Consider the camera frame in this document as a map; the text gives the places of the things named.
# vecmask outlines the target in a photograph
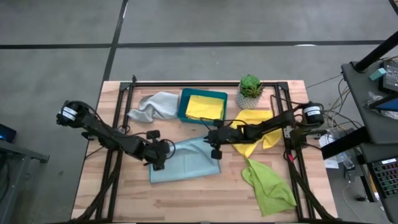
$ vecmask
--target succulent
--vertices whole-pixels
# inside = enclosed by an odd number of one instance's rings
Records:
[[[257,98],[262,93],[261,82],[254,75],[246,75],[241,79],[240,91],[245,98]]]

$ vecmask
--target computer monitor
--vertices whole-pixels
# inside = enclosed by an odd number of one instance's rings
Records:
[[[369,108],[375,110],[398,111],[398,93],[384,97],[369,105]]]

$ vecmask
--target wooden tabletop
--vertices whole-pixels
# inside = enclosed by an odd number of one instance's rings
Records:
[[[292,101],[308,102],[303,81],[287,82],[289,83]],[[179,95],[183,88],[183,86],[135,87],[131,108],[137,108],[140,99],[144,96],[153,95],[159,91]],[[236,87],[206,87],[200,89],[222,91],[228,94],[226,119],[235,118],[241,111],[235,103]],[[104,82],[98,103],[98,113],[108,124],[112,124],[113,121],[118,90],[119,82]],[[263,97],[257,104],[257,110],[271,109],[271,94],[274,94],[272,87],[264,90]],[[121,113],[124,112],[126,98],[124,96]],[[119,125],[122,123],[122,119],[123,114],[120,116]],[[174,142],[207,134],[204,125],[183,123],[178,119],[155,119],[153,123],[149,124],[129,121],[129,125],[131,127],[129,134],[158,129],[162,139],[171,139]],[[308,140],[308,142],[318,145],[315,140]],[[282,158],[285,149],[283,139],[267,150],[261,149],[261,145],[257,146],[250,158],[271,167],[286,182],[290,183],[287,162]],[[99,147],[98,142],[90,142],[87,153]],[[297,220],[294,209],[261,217],[253,188],[241,177],[241,171],[246,166],[243,156],[230,145],[222,146],[221,150],[223,151],[223,159],[220,160],[221,174],[161,184],[150,184],[147,167],[143,166],[144,162],[123,155],[113,221],[292,222]],[[321,152],[318,149],[308,147],[303,150],[303,156],[312,192],[328,212],[337,217]],[[98,193],[105,158],[106,149],[103,149],[85,161],[72,218],[81,215]],[[104,206],[105,213],[108,210],[109,192]],[[307,216],[307,206],[301,190],[300,197],[305,211],[304,214]]]

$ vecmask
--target keyboard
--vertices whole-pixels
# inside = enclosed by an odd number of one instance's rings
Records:
[[[376,176],[375,184],[381,189],[384,198],[398,197],[398,157],[385,161],[373,162],[372,169]]]

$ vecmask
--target gray cloth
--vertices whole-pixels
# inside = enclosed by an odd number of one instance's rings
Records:
[[[138,110],[133,109],[127,115],[134,121],[151,123],[154,118],[173,119],[177,117],[178,95],[158,92],[145,96],[139,102]]]

